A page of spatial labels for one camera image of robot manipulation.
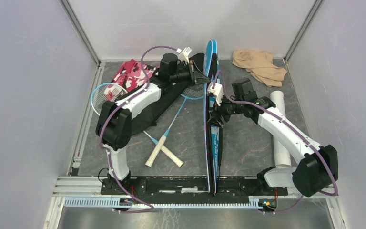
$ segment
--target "badminton racket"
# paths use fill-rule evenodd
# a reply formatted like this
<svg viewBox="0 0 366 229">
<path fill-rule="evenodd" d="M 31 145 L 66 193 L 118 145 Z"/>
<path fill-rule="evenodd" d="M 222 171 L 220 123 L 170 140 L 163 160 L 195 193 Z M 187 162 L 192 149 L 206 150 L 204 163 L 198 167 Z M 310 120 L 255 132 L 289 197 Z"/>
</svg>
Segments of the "badminton racket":
<svg viewBox="0 0 366 229">
<path fill-rule="evenodd" d="M 120 85 L 116 83 L 103 83 L 100 84 L 97 88 L 95 88 L 91 95 L 91 105 L 93 110 L 97 115 L 100 115 L 100 111 L 102 110 L 103 103 L 106 101 L 116 102 L 123 95 L 125 95 L 127 91 L 122 88 Z M 144 131 L 146 135 L 148 135 L 151 140 L 157 144 L 158 141 L 151 137 L 147 132 Z M 175 154 L 173 154 L 168 148 L 162 146 L 161 150 L 178 166 L 181 167 L 183 165 L 183 161 L 181 161 Z"/>
<path fill-rule="evenodd" d="M 159 150 L 161 150 L 163 144 L 166 141 L 166 138 L 169 134 L 169 131 L 176 120 L 176 117 L 179 115 L 180 111 L 182 110 L 182 107 L 186 103 L 187 100 L 198 100 L 204 98 L 204 84 L 197 84 L 192 87 L 186 88 L 181 96 L 184 97 L 183 103 L 180 106 L 179 110 L 177 111 L 176 115 L 174 116 L 171 124 L 169 125 L 168 129 L 165 131 L 165 133 L 162 135 L 162 137 L 159 139 L 158 143 L 156 144 L 155 148 L 153 149 L 151 155 L 149 156 L 148 160 L 145 162 L 146 166 L 151 167 L 153 161 L 155 160 L 156 156 L 159 153 Z"/>
<path fill-rule="evenodd" d="M 102 111 L 102 106 L 104 102 L 116 102 L 126 93 L 127 91 L 116 83 L 102 83 L 92 92 L 92 108 L 97 115 L 100 115 L 100 111 Z"/>
</svg>

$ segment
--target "blue badminton racket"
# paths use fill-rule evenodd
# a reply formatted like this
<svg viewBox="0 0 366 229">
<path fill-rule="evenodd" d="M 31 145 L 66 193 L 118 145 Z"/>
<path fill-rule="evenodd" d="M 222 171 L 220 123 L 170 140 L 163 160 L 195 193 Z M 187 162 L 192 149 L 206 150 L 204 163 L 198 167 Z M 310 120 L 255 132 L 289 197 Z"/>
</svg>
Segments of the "blue badminton racket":
<svg viewBox="0 0 366 229">
<path fill-rule="evenodd" d="M 127 91 L 116 83 L 102 83 L 91 94 L 92 108 L 97 115 L 100 115 L 104 102 L 116 102 L 125 94 Z"/>
<path fill-rule="evenodd" d="M 156 156 L 159 153 L 159 150 L 161 150 L 163 144 L 165 143 L 166 138 L 169 134 L 169 131 L 170 131 L 174 121 L 176 120 L 177 116 L 179 115 L 180 111 L 182 110 L 184 104 L 186 103 L 186 101 L 187 100 L 198 100 L 198 99 L 204 98 L 204 84 L 197 84 L 197 85 L 194 85 L 192 87 L 188 87 L 180 95 L 184 97 L 184 101 L 183 101 L 182 105 L 180 106 L 179 110 L 177 111 L 176 115 L 174 116 L 174 118 L 173 118 L 171 124 L 169 125 L 168 129 L 165 131 L 165 133 L 159 139 L 158 143 L 155 146 L 155 149 L 153 149 L 153 151 L 152 151 L 151 155 L 149 156 L 148 160 L 145 162 L 146 166 L 149 166 L 149 167 L 152 166 L 153 161 L 155 160 Z"/>
</svg>

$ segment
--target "gray corner trim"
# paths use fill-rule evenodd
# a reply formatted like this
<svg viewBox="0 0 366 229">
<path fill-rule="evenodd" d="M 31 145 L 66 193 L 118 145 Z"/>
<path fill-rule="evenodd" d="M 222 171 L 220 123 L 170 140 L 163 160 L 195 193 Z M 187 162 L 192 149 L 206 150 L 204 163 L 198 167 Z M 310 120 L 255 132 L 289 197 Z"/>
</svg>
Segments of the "gray corner trim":
<svg viewBox="0 0 366 229">
<path fill-rule="evenodd" d="M 326 199 L 326 202 L 335 229 L 347 229 L 348 226 L 345 217 L 342 214 L 340 199 Z"/>
<path fill-rule="evenodd" d="M 100 84 L 100 82 L 102 80 L 101 77 L 103 75 L 103 69 L 104 69 L 104 64 L 102 63 L 100 67 L 96 67 L 95 75 L 92 78 L 91 89 L 89 91 L 89 95 L 86 98 L 84 114 L 81 117 L 79 132 L 76 133 L 78 136 L 75 139 L 73 147 L 72 147 L 73 153 L 71 155 L 71 158 L 70 158 L 70 161 L 68 164 L 68 171 L 67 171 L 68 175 L 71 173 L 74 163 L 81 161 L 80 150 L 81 150 L 81 147 L 84 147 L 84 144 L 85 144 L 84 139 L 89 130 L 89 125 L 87 125 L 87 123 L 88 122 L 90 123 L 91 118 L 92 118 L 91 117 L 92 114 L 90 114 L 90 110 L 92 109 L 92 106 L 90 103 L 90 98 L 91 98 L 91 94 L 92 94 L 93 90 Z"/>
<path fill-rule="evenodd" d="M 65 197 L 52 197 L 43 229 L 57 229 L 60 223 Z"/>
<path fill-rule="evenodd" d="M 302 39 L 302 37 L 304 36 L 306 30 L 308 29 L 312 19 L 315 17 L 319 7 L 322 5 L 322 2 L 324 0 L 315 0 L 315 2 L 313 3 L 311 9 L 309 10 L 304 22 L 301 25 L 301 28 L 299 29 L 297 35 L 295 36 L 292 44 L 290 45 L 290 48 L 287 51 L 287 54 L 285 55 L 284 59 L 285 61 L 289 61 L 291 56 L 294 53 L 294 50 L 296 49 L 296 47 L 298 46 L 300 40 Z"/>
<path fill-rule="evenodd" d="M 92 57 L 93 61 L 95 61 L 95 63 L 97 65 L 100 64 L 100 59 L 97 56 L 95 50 L 93 49 L 93 46 L 91 44 L 91 42 L 89 41 L 85 31 L 83 30 L 81 23 L 79 22 L 78 18 L 76 17 L 75 12 L 73 11 L 71 4 L 69 3 L 68 0 L 59 0 L 62 7 L 65 10 L 65 13 L 68 15 L 69 19 L 72 22 L 72 25 L 74 26 L 76 32 L 78 33 L 79 37 L 81 38 L 83 44 L 85 45 L 85 47 L 87 48 L 90 56 Z"/>
</svg>

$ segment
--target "pvc tube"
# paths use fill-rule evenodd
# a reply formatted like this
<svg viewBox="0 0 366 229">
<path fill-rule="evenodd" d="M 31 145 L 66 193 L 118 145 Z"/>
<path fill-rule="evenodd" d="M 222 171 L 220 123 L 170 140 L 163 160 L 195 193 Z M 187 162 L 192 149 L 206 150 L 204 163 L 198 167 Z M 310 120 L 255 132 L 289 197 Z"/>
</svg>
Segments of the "pvc tube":
<svg viewBox="0 0 366 229">
<path fill-rule="evenodd" d="M 270 93 L 270 99 L 275 103 L 275 106 L 285 116 L 284 93 L 281 91 L 274 91 Z M 273 137 L 274 146 L 274 164 L 276 167 L 291 167 L 290 152 Z"/>
</svg>

